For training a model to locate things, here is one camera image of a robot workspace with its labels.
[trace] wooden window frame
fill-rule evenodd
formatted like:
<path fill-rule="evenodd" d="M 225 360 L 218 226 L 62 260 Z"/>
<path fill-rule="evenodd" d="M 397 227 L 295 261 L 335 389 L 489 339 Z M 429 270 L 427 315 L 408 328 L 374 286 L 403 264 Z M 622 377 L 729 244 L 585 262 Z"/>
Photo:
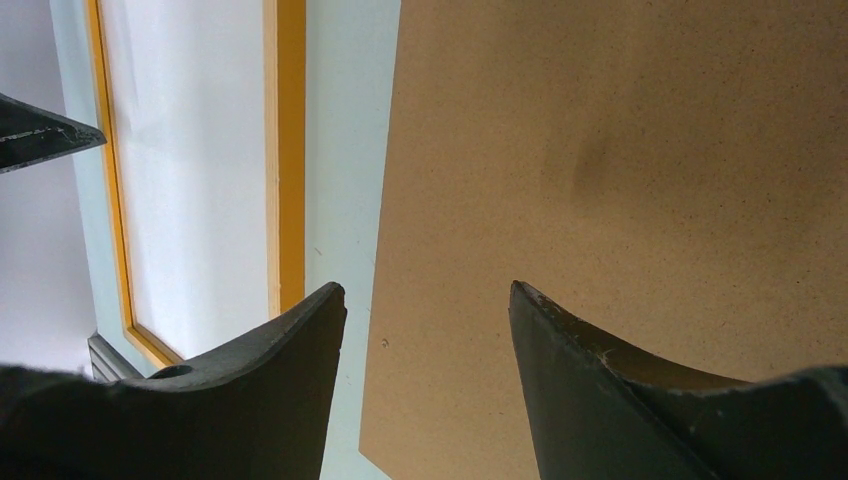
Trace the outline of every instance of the wooden window frame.
<path fill-rule="evenodd" d="M 126 213 L 117 149 L 109 58 L 100 0 L 86 0 L 100 128 L 106 136 L 103 169 L 109 197 L 124 336 L 155 367 L 183 361 L 135 321 Z M 304 295 L 306 2 L 263 0 L 265 177 L 269 318 Z"/>

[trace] gray radiator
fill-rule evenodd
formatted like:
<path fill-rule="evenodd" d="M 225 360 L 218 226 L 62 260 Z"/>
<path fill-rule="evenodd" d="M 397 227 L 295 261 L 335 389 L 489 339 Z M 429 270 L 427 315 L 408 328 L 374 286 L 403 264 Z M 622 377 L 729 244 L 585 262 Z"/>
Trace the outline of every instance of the gray radiator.
<path fill-rule="evenodd" d="M 115 382 L 125 378 L 144 378 L 124 357 L 98 334 L 88 339 L 91 354 L 91 373 L 100 382 Z"/>

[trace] small hole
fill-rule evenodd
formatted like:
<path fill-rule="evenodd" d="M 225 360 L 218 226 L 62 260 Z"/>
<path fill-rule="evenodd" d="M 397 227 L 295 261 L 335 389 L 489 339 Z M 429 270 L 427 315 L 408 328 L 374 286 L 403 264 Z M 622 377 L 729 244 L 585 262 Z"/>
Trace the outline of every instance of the small hole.
<path fill-rule="evenodd" d="M 162 379 L 162 378 L 174 378 L 179 377 L 180 375 L 185 375 L 186 373 L 190 373 L 193 368 L 188 365 L 171 365 L 170 367 L 165 367 L 162 370 L 154 373 L 150 376 L 152 379 Z"/>

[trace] frosted glass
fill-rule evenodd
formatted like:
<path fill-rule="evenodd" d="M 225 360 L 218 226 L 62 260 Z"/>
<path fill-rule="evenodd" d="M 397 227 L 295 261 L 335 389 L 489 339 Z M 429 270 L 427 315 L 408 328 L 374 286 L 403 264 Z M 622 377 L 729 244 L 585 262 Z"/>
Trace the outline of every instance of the frosted glass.
<path fill-rule="evenodd" d="M 101 5 L 134 314 L 189 358 L 268 317 L 262 2 Z"/>

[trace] brown board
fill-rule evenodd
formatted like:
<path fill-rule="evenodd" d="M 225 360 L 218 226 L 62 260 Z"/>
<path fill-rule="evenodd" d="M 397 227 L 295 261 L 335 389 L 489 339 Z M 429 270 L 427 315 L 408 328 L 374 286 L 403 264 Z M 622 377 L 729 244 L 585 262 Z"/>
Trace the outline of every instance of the brown board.
<path fill-rule="evenodd" d="M 361 451 L 537 477 L 514 279 L 721 375 L 848 362 L 846 12 L 405 0 Z"/>

